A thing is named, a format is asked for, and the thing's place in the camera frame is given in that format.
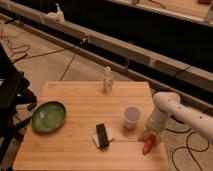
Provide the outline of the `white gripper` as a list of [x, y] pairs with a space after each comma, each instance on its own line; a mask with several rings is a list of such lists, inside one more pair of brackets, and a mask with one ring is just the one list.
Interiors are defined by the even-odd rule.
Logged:
[[[165, 124], [166, 124], [167, 116], [164, 114], [158, 114], [154, 113], [152, 114], [148, 120], [147, 120], [147, 128], [155, 132], [155, 142], [154, 145], [158, 146], [161, 143], [161, 137], [160, 134], [162, 131], [165, 130]], [[150, 132], [145, 130], [141, 133], [141, 135], [138, 137], [138, 140], [141, 142], [145, 142], [150, 135]]]

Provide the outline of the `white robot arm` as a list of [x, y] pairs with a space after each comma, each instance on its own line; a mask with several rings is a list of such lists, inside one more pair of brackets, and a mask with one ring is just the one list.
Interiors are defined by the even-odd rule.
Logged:
[[167, 118], [173, 115], [213, 144], [213, 117], [184, 106], [175, 92], [158, 92], [153, 96], [153, 102], [154, 109], [139, 141], [145, 142], [151, 134], [159, 135], [165, 130]]

